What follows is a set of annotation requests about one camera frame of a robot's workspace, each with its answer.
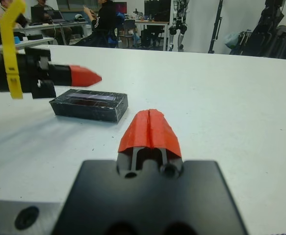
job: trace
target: desk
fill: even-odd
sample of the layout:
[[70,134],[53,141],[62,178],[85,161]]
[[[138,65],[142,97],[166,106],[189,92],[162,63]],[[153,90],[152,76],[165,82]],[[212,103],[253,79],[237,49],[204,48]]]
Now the desk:
[[60,28],[63,41],[66,44],[66,39],[65,39],[63,27],[81,26],[83,28],[84,36],[87,37],[88,36],[88,30],[87,30],[86,25],[87,25],[87,22],[42,24],[42,25],[26,26],[25,28],[16,28],[16,29],[14,29],[14,32],[21,32],[21,33],[24,33],[25,35],[27,35],[27,32],[30,32],[30,31]]
[[166,44],[167,44],[167,39],[168,39],[169,22],[135,21],[135,24],[164,26],[163,51],[166,51]]
[[[156,108],[184,160],[220,164],[250,235],[286,232],[286,60],[39,47],[55,63],[102,75],[88,90],[127,93],[129,108],[111,124],[56,117],[49,99],[0,93],[0,199],[64,202],[81,162],[115,160],[134,115]],[[56,87],[57,95],[68,89]]]
[[38,40],[29,40],[29,41],[22,41],[19,44],[15,44],[17,50],[22,50],[26,47],[35,47],[43,44],[47,44],[52,42],[53,38],[43,38]]

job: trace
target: person in black jacket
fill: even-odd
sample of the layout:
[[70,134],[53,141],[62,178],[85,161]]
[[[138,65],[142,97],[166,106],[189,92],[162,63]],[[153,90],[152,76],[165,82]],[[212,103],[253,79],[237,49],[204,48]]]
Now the person in black jacket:
[[116,11],[111,0],[98,0],[102,5],[98,16],[91,9],[84,6],[84,12],[93,25],[93,33],[87,38],[79,41],[75,46],[83,47],[114,47],[109,43],[109,37],[115,37]]

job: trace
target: white wall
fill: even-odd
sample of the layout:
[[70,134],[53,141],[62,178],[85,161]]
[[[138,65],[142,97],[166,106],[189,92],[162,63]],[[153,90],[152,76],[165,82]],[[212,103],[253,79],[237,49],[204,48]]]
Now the white wall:
[[[37,4],[37,0],[25,0],[25,2],[26,2],[25,16],[27,18],[31,18],[31,7]],[[57,0],[48,0],[47,4],[50,5],[52,8],[58,10]]]
[[[212,37],[219,0],[191,0],[187,16],[188,31],[184,37],[184,50],[189,52],[207,53]],[[224,45],[224,37],[231,32],[253,30],[265,7],[265,0],[224,0],[221,16],[223,17],[219,39],[214,51],[228,54],[230,49]],[[283,10],[286,24],[286,4]]]

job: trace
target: laptop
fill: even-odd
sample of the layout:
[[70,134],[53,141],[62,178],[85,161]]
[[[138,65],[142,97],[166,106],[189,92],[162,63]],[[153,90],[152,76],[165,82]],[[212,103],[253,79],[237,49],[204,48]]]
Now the laptop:
[[55,24],[66,22],[60,11],[47,11],[47,14],[49,14]]

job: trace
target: yellow tag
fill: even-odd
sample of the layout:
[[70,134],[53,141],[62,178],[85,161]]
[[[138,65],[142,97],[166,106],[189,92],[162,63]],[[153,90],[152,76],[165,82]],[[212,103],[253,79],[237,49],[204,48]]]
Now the yellow tag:
[[13,99],[23,98],[13,28],[19,14],[24,13],[25,7],[26,5],[23,0],[14,0],[0,20],[2,53],[7,73],[8,87]]

